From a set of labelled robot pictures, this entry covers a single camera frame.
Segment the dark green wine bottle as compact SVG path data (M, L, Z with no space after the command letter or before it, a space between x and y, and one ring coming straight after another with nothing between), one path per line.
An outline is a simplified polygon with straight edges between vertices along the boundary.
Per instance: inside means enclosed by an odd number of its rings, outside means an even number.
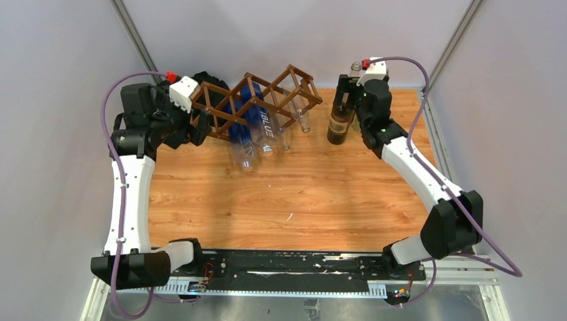
M353 118L354 110L347 107L345 102L333 105L327 131L327 139L331 144L344 143Z

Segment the clear bottle with black label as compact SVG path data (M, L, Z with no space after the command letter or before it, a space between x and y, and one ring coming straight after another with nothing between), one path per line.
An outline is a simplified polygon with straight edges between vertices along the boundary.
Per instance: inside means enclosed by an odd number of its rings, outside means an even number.
M362 62L353 62L350 67L350 71L348 75L353 78L359 78L361 71L362 71Z

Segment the brown wooden wine rack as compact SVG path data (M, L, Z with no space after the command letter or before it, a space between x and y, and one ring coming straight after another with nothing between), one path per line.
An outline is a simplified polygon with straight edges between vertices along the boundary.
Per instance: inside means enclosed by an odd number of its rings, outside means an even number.
M255 97L254 93L252 93L252 99L243 103L242 108L237 110L234 103L241 99L241 89L246 85L251 85L252 82L257 82L261 86L261 93L263 96L271 97L272 101L267 102L264 100L261 102L257 99L257 97ZM225 95L224 99L222 99L222 101L216 106L212 106L210 103L209 89ZM249 72L247 72L241 81L230 90L225 90L207 82L203 82L200 85L199 91L193 96L192 104L194 103L195 107L199 110L206 110L212 115L214 125L211 127L212 132L209 136L228 141L229 127L234 122L246 125L247 121L244 114L252 106L252 104L258 104L266 108L269 111L269 115L281 114L282 116L289 118L283 127L287 128L291 126L296 120L292 118L292 115L286 106L287 103L298 94L304 99L306 109L308 111L322 103L322 98L314 84L313 76L290 64L275 80L271 82ZM206 103L204 105L197 103L197 100L202 95L204 95L206 99ZM226 123L219 126L217 118L226 119Z

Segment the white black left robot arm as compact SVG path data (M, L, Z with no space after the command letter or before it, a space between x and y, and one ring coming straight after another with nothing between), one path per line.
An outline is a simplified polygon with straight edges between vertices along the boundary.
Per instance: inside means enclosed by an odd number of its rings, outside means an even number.
M110 232L102 255L90 263L96 277L118 290L164 286L176 270L198 276L205 269L197 239L176 239L153 249L148 231L158 147L199 146L211 131L206 112L199 111L196 126L190 123L191 99L198 89L198 82L184 77L157 87L131 84L120 91L123 112L110 133L114 175Z

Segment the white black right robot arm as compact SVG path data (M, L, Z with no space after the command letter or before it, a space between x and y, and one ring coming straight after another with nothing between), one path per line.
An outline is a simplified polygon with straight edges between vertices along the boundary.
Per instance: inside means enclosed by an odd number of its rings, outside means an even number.
M335 103L356 115L363 143L406 181L429 213L418 234L384 247L382 270L395 280L407 273L411 263L443 259L479 243L483 199L477 191L463 191L423 158L407 131L390 117L392 94L387 81L358 81L340 75Z

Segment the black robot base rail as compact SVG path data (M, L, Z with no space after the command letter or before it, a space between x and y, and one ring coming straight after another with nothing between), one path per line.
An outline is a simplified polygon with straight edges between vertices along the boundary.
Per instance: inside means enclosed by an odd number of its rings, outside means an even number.
M379 252L209 249L199 271L177 268L158 294L389 298L424 281L422 263L391 274Z

